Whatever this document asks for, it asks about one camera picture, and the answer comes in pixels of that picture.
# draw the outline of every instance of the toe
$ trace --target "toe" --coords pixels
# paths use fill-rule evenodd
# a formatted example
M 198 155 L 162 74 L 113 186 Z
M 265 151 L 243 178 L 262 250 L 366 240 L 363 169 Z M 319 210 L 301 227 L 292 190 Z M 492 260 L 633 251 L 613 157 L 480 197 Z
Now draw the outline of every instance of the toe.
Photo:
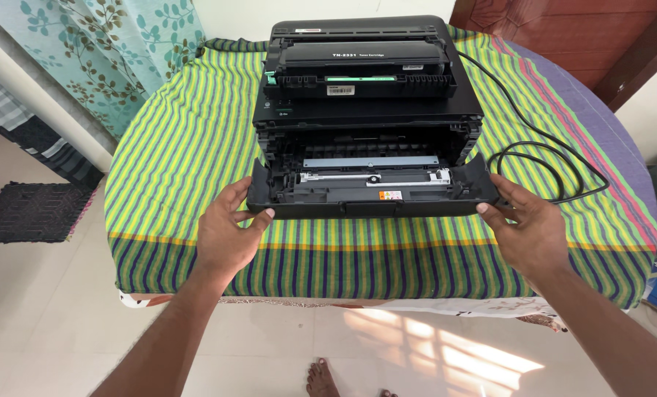
M 322 376 L 331 377 L 331 373 L 329 371 L 329 364 L 326 362 L 325 358 L 319 358 L 319 369 L 321 371 Z

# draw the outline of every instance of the laser printer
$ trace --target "laser printer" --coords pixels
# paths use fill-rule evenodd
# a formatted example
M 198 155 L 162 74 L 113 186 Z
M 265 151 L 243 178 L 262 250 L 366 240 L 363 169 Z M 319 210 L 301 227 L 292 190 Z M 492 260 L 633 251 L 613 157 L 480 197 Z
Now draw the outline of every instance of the laser printer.
M 394 79 L 365 79 L 377 77 Z M 436 16 L 277 23 L 248 208 L 275 219 L 472 215 L 498 199 L 482 155 L 466 161 L 482 118 Z

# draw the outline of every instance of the green striped cloth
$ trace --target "green striped cloth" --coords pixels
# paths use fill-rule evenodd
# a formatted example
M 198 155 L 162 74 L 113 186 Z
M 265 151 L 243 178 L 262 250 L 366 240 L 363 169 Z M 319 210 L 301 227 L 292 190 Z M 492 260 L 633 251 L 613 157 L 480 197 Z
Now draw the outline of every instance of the green striped cloth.
M 493 36 L 453 28 L 450 33 L 459 50 L 510 88 L 528 119 L 568 141 L 611 180 L 606 192 L 561 205 L 570 259 L 584 280 L 617 305 L 636 305 L 654 254 L 654 217 L 533 62 Z M 261 156 L 251 121 L 264 43 L 219 40 L 210 47 L 150 97 L 113 159 L 105 221 L 117 286 L 125 293 L 179 288 L 196 260 L 197 219 Z M 465 67 L 486 114 L 471 155 L 488 158 L 517 140 L 545 141 L 518 120 L 487 76 L 466 61 Z M 566 169 L 550 153 L 522 150 Z M 505 163 L 506 176 L 554 197 L 550 186 L 556 183 L 545 169 L 520 158 Z M 588 172 L 582 174 L 587 189 L 598 186 Z M 565 183 L 573 193 L 571 176 Z M 226 294 L 486 299 L 533 292 L 503 262 L 490 229 L 470 216 L 275 221 Z

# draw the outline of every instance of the foot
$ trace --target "foot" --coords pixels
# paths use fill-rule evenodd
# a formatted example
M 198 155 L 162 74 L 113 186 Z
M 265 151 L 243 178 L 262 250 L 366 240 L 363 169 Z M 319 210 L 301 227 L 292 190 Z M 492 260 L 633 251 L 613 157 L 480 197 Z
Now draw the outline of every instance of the foot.
M 306 381 L 306 392 L 309 393 L 309 397 L 340 397 L 325 358 L 319 358 L 319 364 L 312 363 Z

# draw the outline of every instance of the black mat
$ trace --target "black mat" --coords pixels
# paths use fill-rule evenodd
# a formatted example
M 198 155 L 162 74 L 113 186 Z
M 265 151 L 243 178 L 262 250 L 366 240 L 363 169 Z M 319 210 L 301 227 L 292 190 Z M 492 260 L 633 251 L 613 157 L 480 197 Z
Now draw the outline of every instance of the black mat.
M 0 242 L 62 242 L 92 191 L 71 184 L 11 182 L 0 191 Z

